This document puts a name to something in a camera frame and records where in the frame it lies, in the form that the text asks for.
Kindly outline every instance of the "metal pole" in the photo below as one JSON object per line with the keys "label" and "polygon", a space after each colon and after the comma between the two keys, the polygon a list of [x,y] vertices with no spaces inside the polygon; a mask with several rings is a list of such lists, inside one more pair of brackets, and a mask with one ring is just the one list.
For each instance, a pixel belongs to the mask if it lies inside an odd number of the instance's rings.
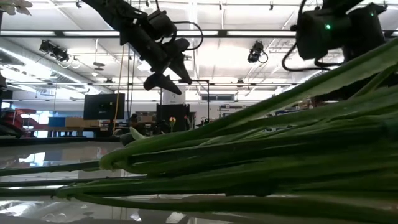
{"label": "metal pole", "polygon": [[17,110],[15,109],[14,110],[14,117],[12,118],[12,125],[15,124],[15,116],[16,116],[16,114],[17,114]]}
{"label": "metal pole", "polygon": [[210,81],[207,80],[207,119],[210,122]]}
{"label": "metal pole", "polygon": [[159,106],[159,115],[160,115],[160,118],[159,118],[159,120],[156,118],[156,120],[158,120],[160,123],[162,122],[162,120],[163,120],[163,108],[162,108],[162,105],[163,105],[163,89],[161,88],[160,89],[160,106]]}

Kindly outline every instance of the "monitor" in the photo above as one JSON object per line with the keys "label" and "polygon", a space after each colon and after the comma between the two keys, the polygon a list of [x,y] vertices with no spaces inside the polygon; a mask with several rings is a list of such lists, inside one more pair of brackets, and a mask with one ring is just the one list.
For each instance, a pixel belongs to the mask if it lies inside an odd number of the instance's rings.
{"label": "monitor", "polygon": [[[86,95],[83,119],[113,120],[116,112],[118,94]],[[125,95],[119,94],[118,115],[116,119],[124,119]]]}

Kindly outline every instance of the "window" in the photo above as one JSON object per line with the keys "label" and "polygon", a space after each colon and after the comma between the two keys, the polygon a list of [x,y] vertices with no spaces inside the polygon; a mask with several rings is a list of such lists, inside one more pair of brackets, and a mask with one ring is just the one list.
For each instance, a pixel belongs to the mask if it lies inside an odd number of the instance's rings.
{"label": "window", "polygon": [[42,166],[45,152],[30,154],[26,159],[19,159],[19,162],[28,162],[31,166]]}
{"label": "window", "polygon": [[3,108],[10,108],[11,107],[11,104],[10,103],[7,103],[7,102],[2,102],[1,103],[1,109],[3,109]]}

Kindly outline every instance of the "fluorescent light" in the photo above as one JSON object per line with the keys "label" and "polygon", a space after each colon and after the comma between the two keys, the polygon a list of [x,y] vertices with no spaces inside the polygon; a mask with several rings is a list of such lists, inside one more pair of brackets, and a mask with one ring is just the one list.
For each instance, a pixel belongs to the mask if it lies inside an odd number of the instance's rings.
{"label": "fluorescent light", "polygon": [[22,73],[13,71],[9,68],[6,68],[4,70],[1,70],[2,75],[4,78],[7,78],[7,81],[17,81],[17,82],[37,82],[37,83],[44,83],[42,80],[38,80],[35,77],[30,77],[27,75],[24,75]]}
{"label": "fluorescent light", "polygon": [[84,85],[87,85],[87,83],[81,83],[81,82],[79,82],[79,83],[52,83],[53,85],[58,85],[58,86],[61,86],[61,85],[74,85],[74,86],[84,86]]}
{"label": "fluorescent light", "polygon": [[295,37],[296,32],[293,31],[227,31],[227,35],[248,35],[248,36],[281,36]]}
{"label": "fluorescent light", "polygon": [[18,31],[18,30],[5,30],[1,31],[2,36],[7,35],[42,35],[42,36],[55,36],[53,31]]}
{"label": "fluorescent light", "polygon": [[57,78],[57,77],[52,77],[52,76],[49,76],[49,77],[40,76],[40,77],[38,77],[36,75],[34,77],[37,77],[38,79],[55,79],[55,78]]}
{"label": "fluorescent light", "polygon": [[67,88],[71,88],[72,90],[77,90],[75,87],[73,87],[73,86],[65,86],[65,87],[67,87]]}
{"label": "fluorescent light", "polygon": [[[178,36],[191,36],[191,35],[201,35],[199,30],[182,30],[177,31]],[[210,31],[203,31],[203,35],[218,35],[218,31],[210,30]]]}
{"label": "fluorescent light", "polygon": [[28,83],[28,82],[15,82],[13,84],[19,84],[19,85],[48,85],[48,83],[38,83],[38,82],[32,82],[32,83]]}
{"label": "fluorescent light", "polygon": [[108,36],[108,37],[118,37],[118,31],[64,31],[65,36]]}

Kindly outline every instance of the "wall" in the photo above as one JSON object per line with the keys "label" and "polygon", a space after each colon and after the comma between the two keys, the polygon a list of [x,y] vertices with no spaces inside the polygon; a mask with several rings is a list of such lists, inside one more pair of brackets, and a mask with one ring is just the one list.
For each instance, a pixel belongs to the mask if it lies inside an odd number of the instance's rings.
{"label": "wall", "polygon": [[[220,112],[218,108],[221,104],[225,103],[211,103],[210,104],[210,118],[218,118]],[[51,102],[51,101],[16,101],[14,103],[16,108],[29,108],[41,111],[57,111],[58,116],[83,116],[83,102],[82,101],[68,101],[68,102]],[[196,112],[197,123],[200,122],[202,117],[207,118],[207,103],[190,103],[191,112]],[[132,113],[135,111],[156,111],[156,103],[133,103],[131,107]]]}

